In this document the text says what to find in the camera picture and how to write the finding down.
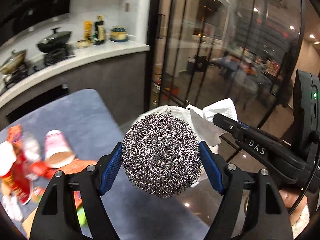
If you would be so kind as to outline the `right hand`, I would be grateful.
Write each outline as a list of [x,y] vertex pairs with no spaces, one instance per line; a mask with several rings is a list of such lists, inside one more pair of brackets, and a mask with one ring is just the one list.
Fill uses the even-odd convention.
[[[280,196],[284,202],[285,207],[287,207],[287,208],[293,207],[294,203],[296,202],[296,200],[299,197],[299,193],[297,193],[296,191],[281,189],[279,191],[279,193],[280,193]],[[302,198],[302,200],[300,201],[300,203],[298,204],[298,206],[296,207],[296,209],[303,210],[304,207],[306,206],[307,202],[308,202],[308,198],[306,196],[304,196]]]

